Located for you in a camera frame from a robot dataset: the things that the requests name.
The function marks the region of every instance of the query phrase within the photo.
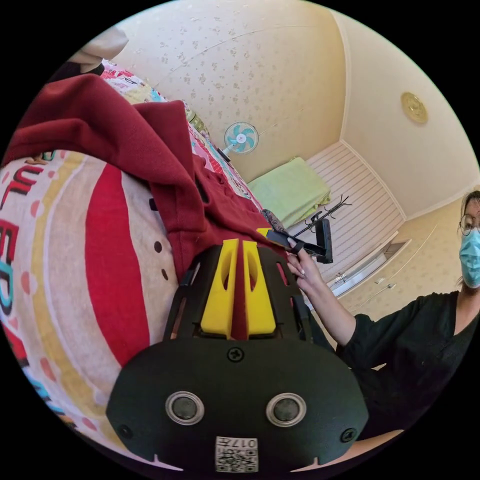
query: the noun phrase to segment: glasses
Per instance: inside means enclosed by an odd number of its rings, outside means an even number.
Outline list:
[[[463,235],[467,236],[473,229],[480,232],[480,222],[474,216],[466,213],[460,220],[460,230]]]

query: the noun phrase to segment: wall fan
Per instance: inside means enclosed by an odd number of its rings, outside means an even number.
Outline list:
[[[238,121],[230,125],[225,132],[226,148],[222,150],[225,156],[230,152],[239,155],[249,154],[259,142],[257,129],[245,121]]]

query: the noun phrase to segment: screw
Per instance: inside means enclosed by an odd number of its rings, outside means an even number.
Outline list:
[[[131,439],[134,436],[134,433],[126,426],[126,425],[120,425],[118,427],[118,433],[124,438],[124,439]]]
[[[347,428],[340,435],[340,441],[343,444],[347,444],[348,442],[351,442],[355,438],[356,435],[357,435],[357,430],[355,430],[355,428]]]
[[[245,354],[242,349],[234,346],[227,352],[226,356],[231,362],[241,362]]]

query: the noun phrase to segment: green towel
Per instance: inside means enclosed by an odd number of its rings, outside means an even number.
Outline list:
[[[252,180],[248,187],[286,229],[330,202],[329,186],[298,156]]]

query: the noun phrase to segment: floral wallpaper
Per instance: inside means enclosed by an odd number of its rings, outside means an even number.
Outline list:
[[[118,25],[115,62],[169,99],[185,100],[224,148],[233,122],[252,123],[257,148],[231,158],[249,182],[340,138],[345,56],[337,23],[302,0],[178,0]]]
[[[462,234],[458,230],[461,206],[459,199],[405,222],[394,241],[411,239],[410,244],[371,279],[342,296],[341,303],[354,315],[363,313],[379,320],[419,296],[456,290],[462,274],[459,260]],[[385,280],[376,284],[380,278]],[[378,293],[389,283],[396,286]]]

